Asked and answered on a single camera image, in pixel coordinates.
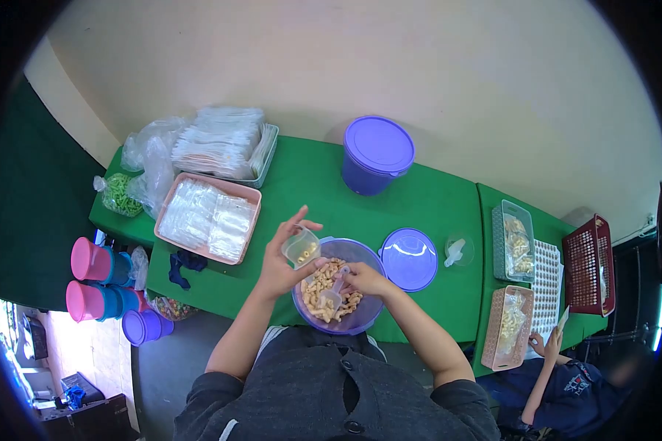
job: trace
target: cream wall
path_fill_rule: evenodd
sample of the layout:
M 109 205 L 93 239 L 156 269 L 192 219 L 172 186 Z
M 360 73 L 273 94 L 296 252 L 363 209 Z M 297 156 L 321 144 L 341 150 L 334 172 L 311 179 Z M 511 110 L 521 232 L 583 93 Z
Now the cream wall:
M 585 0 L 75 0 L 49 39 L 120 142 L 209 103 L 334 143 L 379 114 L 418 163 L 558 217 L 593 209 L 614 240 L 656 212 L 655 113 Z
M 121 143 L 71 83 L 47 37 L 39 42 L 29 58 L 25 76 L 54 119 L 107 168 Z

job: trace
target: purple lid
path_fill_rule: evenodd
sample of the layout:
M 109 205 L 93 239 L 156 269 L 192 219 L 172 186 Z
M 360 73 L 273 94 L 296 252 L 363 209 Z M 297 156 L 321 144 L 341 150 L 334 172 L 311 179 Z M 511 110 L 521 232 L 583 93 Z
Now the purple lid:
M 137 311 L 130 310 L 123 316 L 123 334 L 133 346 L 145 342 L 145 321 Z
M 412 138 L 381 116 L 362 116 L 350 123 L 343 143 L 354 162 L 374 173 L 398 176 L 414 162 Z
M 439 260 L 426 234 L 414 228 L 392 232 L 378 254 L 388 278 L 406 292 L 420 291 L 436 276 Z

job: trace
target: white stripe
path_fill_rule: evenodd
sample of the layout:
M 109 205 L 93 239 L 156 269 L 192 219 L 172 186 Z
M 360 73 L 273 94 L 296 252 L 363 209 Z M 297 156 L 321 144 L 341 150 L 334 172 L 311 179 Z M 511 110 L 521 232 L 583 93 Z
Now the white stripe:
M 382 349 L 380 349 L 380 347 L 378 346 L 378 342 L 375 339 L 373 339 L 370 335 L 366 334 L 366 336 L 368 337 L 368 342 L 372 344 L 374 347 L 378 348 L 378 350 L 382 354 L 382 357 L 385 359 L 385 362 L 387 363 L 388 357 L 385 355 L 385 352 Z
M 235 420 L 235 419 L 230 420 L 228 422 L 228 424 L 226 425 L 226 428 L 223 429 L 223 433 L 218 438 L 218 441 L 226 441 L 228 439 L 228 437 L 230 436 L 231 431 L 233 431 L 233 428 L 236 426 L 236 424 L 238 424 L 237 420 Z
M 257 356 L 255 357 L 255 361 L 257 361 L 257 358 L 263 352 L 265 346 L 270 344 L 272 340 L 276 339 L 277 336 L 280 335 L 282 331 L 284 331 L 288 327 L 289 326 L 270 326 L 269 328 L 267 328 L 267 332 L 265 332 L 265 337 L 263 338 L 263 342 L 260 343 L 260 349 L 257 350 Z

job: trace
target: green tablecloth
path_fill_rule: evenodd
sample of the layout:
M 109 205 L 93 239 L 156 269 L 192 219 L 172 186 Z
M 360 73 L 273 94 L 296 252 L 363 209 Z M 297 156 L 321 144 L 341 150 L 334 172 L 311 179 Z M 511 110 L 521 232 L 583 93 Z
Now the green tablecloth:
M 416 302 L 458 341 L 473 341 L 478 329 L 483 272 L 481 212 L 475 184 L 414 164 L 406 176 L 372 198 L 355 194 L 341 179 L 343 148 L 335 144 L 280 136 L 270 172 L 261 189 L 263 207 L 245 259 L 230 266 L 209 261 L 201 273 L 182 269 L 191 283 L 184 291 L 168 279 L 169 255 L 177 247 L 159 239 L 147 277 L 147 289 L 212 313 L 235 317 L 256 283 L 265 244 L 279 224 L 303 204 L 309 219 L 321 222 L 318 236 L 350 238 L 378 250 L 402 227 L 423 231 L 438 251 L 439 269 L 429 287 L 412 294 Z M 477 250 L 467 267 L 444 268 L 444 243 L 452 232 L 471 236 Z M 303 323 L 290 295 L 274 309 L 271 324 Z M 369 333 L 380 341 L 406 342 L 387 311 Z
M 106 170 L 105 177 L 108 178 L 115 173 L 124 173 L 128 176 L 137 176 L 141 172 L 126 172 L 120 167 L 120 157 L 123 147 L 120 147 Z M 126 243 L 136 243 L 149 248 L 154 245 L 154 220 L 145 213 L 135 217 L 125 217 L 112 212 L 103 206 L 101 196 L 97 195 L 88 216 L 93 225 Z
M 540 209 L 532 207 L 518 199 L 512 198 L 501 191 L 492 189 L 482 183 L 478 184 L 478 195 L 481 199 L 481 212 L 483 215 L 483 236 L 484 236 L 484 275 L 483 275 L 483 300 L 481 302 L 481 315 L 478 323 L 478 338 L 476 340 L 476 351 L 473 360 L 473 371 L 477 377 L 488 375 L 493 371 L 481 365 L 481 355 L 483 354 L 483 345 L 485 342 L 485 332 L 488 329 L 488 318 L 491 314 L 491 302 L 493 301 L 493 291 L 503 288 L 510 283 L 498 280 L 493 277 L 493 230 L 491 224 L 491 211 L 494 207 L 501 204 L 503 199 L 509 200 L 525 208 L 532 216 L 532 228 L 534 238 L 556 245 L 562 252 L 562 263 L 564 263 L 563 249 L 561 239 L 567 234 L 573 232 L 575 228 L 556 219 L 556 217 L 546 214 Z M 562 282 L 561 289 L 561 311 L 565 308 L 565 288 Z M 603 330 L 608 325 L 608 319 L 599 315 L 591 314 L 570 314 L 569 320 L 564 327 L 564 338 L 562 349 L 574 346 L 580 343 L 585 337 L 594 332 Z

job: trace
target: gray sweater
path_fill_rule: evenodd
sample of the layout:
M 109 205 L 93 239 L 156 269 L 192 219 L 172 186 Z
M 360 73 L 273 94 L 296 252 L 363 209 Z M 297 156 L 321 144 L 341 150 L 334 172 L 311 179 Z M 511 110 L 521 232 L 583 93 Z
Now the gray sweater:
M 500 433 L 476 383 L 457 380 L 427 397 L 403 370 L 328 344 L 271 354 L 245 383 L 201 375 L 174 420 L 174 439 L 499 440 Z

